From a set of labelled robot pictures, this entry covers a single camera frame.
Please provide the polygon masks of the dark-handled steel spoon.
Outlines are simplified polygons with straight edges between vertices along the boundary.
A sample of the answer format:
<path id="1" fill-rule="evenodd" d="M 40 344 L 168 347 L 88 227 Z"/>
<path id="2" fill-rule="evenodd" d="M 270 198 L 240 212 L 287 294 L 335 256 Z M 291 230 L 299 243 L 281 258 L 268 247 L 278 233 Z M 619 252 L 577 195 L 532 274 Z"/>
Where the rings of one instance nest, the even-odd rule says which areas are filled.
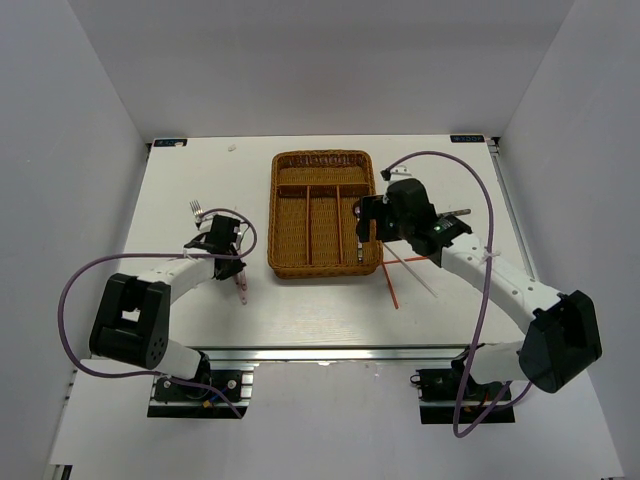
<path id="1" fill-rule="evenodd" d="M 356 219 L 360 220 L 360 206 L 356 203 L 354 204 L 354 208 L 353 208 L 353 213 L 354 216 L 356 217 Z M 363 253 L 363 244 L 360 241 L 360 237 L 359 234 L 357 233 L 357 226 L 356 226 L 356 240 L 357 240 L 357 248 L 356 248 L 356 254 L 357 254 L 357 261 L 359 264 L 362 264 L 364 261 L 364 253 Z"/>

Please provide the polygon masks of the white chopstick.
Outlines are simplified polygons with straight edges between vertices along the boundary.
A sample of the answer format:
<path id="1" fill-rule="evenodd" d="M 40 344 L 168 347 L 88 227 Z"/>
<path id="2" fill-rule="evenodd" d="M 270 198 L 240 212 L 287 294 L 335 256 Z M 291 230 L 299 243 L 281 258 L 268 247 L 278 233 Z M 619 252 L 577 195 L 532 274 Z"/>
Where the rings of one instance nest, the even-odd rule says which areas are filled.
<path id="1" fill-rule="evenodd" d="M 412 276 L 416 279 L 427 291 L 429 291 L 435 298 L 438 298 L 437 292 L 409 265 L 409 263 L 404 260 L 399 254 L 397 254 L 391 247 L 387 244 L 383 244 L 384 248 L 387 252 L 389 252 L 395 260 L 398 261 Z"/>

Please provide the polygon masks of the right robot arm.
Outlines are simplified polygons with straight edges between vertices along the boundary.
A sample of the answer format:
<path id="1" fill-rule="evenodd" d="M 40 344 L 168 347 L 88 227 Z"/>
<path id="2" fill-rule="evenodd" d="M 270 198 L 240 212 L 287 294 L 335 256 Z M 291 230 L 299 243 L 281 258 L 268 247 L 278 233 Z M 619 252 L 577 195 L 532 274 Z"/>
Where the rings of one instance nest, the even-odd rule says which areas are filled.
<path id="1" fill-rule="evenodd" d="M 494 382 L 529 381 L 555 393 L 602 356 L 595 306 L 585 293 L 562 293 L 490 254 L 471 227 L 436 212 L 415 178 L 354 205 L 360 242 L 404 240 L 420 256 L 465 280 L 520 329 L 521 341 L 484 345 L 454 360 L 453 390 L 472 399 Z"/>

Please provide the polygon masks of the pink-handled fork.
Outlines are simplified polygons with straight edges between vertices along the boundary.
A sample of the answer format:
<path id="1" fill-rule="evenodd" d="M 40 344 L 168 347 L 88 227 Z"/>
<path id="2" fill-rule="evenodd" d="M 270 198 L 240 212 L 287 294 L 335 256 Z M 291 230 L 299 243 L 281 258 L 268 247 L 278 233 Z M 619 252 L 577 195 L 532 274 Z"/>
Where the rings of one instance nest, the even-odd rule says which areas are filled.
<path id="1" fill-rule="evenodd" d="M 199 228 L 205 221 L 209 221 L 212 219 L 213 214 L 206 214 L 203 208 L 201 207 L 198 200 L 192 200 L 189 202 L 189 207 L 194 216 L 194 223 L 197 228 Z"/>

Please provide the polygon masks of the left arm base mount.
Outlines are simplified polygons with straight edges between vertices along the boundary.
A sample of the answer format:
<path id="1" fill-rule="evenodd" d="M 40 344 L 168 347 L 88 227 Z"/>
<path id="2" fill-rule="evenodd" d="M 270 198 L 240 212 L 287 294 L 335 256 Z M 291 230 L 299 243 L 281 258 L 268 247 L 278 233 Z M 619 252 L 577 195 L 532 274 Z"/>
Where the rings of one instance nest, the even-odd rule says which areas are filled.
<path id="1" fill-rule="evenodd" d="M 165 377 L 155 380 L 147 408 L 148 418 L 160 419 L 232 419 L 246 413 L 252 395 L 252 368 L 212 369 L 210 384 L 228 402 L 210 389 L 175 384 Z"/>

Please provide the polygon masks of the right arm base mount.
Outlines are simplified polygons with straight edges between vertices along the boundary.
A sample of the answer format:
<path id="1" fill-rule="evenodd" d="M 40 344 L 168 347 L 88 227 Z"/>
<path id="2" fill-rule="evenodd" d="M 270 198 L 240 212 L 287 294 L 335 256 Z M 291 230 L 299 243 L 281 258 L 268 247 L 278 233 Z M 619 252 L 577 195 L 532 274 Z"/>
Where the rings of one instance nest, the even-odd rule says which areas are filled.
<path id="1" fill-rule="evenodd" d="M 459 378 L 451 369 L 417 370 L 410 377 L 410 383 L 417 389 L 420 420 L 423 425 L 453 424 Z M 467 425 L 475 421 L 498 396 L 501 388 L 500 383 L 474 386 L 469 380 L 462 397 L 459 422 Z M 510 401 L 511 391 L 508 390 L 483 423 L 514 423 L 514 410 L 507 407 Z"/>

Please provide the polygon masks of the pink-handled spoon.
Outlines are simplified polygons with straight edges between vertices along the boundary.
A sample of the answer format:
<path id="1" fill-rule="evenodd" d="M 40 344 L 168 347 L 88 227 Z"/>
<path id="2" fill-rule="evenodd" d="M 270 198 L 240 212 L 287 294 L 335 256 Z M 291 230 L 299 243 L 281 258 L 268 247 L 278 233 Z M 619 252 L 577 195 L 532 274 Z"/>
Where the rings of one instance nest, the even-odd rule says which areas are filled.
<path id="1" fill-rule="evenodd" d="M 245 272 L 242 271 L 233 276 L 237 293 L 242 305 L 246 305 L 248 303 L 247 291 L 248 291 L 248 283 L 246 280 Z"/>

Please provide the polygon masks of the orange chopstick long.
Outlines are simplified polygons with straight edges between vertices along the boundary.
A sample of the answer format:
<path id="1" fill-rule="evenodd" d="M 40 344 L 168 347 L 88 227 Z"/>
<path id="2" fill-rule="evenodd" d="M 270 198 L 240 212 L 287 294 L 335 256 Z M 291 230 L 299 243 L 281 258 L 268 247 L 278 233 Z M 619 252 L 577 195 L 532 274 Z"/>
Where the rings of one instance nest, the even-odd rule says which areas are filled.
<path id="1" fill-rule="evenodd" d="M 405 259 L 385 260 L 383 264 L 396 264 L 396 263 L 402 263 L 402 262 L 409 263 L 409 262 L 416 262 L 416 261 L 422 261 L 422 260 L 428 260 L 428 257 L 417 256 L 417 257 L 409 257 Z"/>

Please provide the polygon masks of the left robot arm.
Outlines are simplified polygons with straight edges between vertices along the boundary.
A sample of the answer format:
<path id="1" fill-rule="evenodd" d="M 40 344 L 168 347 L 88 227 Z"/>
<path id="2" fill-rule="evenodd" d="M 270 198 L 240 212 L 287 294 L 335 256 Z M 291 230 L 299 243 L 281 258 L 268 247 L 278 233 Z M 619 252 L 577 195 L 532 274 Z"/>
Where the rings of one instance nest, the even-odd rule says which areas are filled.
<path id="1" fill-rule="evenodd" d="M 90 351 L 177 378 L 177 387 L 188 398 L 205 396 L 212 383 L 208 357 L 169 338 L 170 310 L 210 280 L 233 279 L 239 288 L 246 287 L 240 237 L 239 219 L 216 214 L 185 245 L 206 252 L 207 258 L 180 256 L 137 276 L 112 275 L 90 334 Z"/>

